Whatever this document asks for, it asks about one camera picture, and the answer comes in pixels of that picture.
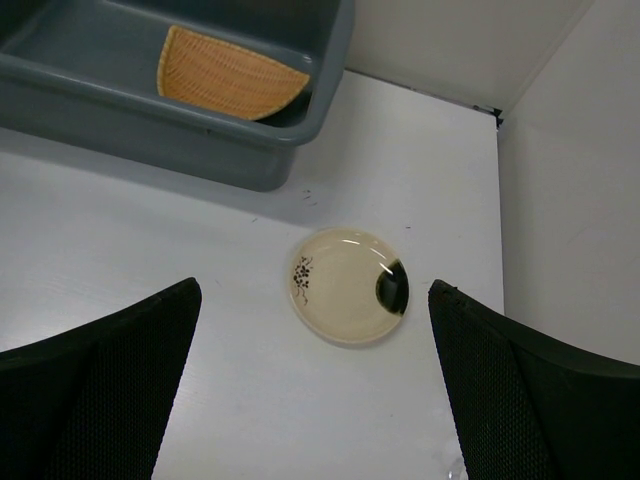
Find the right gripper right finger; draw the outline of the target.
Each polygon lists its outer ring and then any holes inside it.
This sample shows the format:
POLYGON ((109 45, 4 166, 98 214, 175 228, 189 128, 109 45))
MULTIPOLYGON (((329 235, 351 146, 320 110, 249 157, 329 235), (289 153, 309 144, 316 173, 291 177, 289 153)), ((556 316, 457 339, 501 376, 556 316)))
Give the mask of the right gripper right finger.
POLYGON ((638 366, 556 340, 442 280, 428 306, 469 478, 638 478, 638 366))

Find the orange woven fan basket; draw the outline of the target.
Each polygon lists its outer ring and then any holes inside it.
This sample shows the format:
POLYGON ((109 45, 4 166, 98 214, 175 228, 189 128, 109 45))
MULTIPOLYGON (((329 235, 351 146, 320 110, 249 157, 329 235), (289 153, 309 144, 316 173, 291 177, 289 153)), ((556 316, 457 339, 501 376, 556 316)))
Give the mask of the orange woven fan basket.
POLYGON ((257 121, 291 104, 310 75, 239 45, 172 25, 160 53, 159 95, 257 121))

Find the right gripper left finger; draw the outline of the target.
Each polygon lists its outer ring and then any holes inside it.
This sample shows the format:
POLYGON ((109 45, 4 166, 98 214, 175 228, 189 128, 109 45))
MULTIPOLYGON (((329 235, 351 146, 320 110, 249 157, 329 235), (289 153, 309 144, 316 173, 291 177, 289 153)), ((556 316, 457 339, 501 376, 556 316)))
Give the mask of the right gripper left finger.
POLYGON ((2 352, 2 478, 151 478, 201 303, 187 278, 2 352))

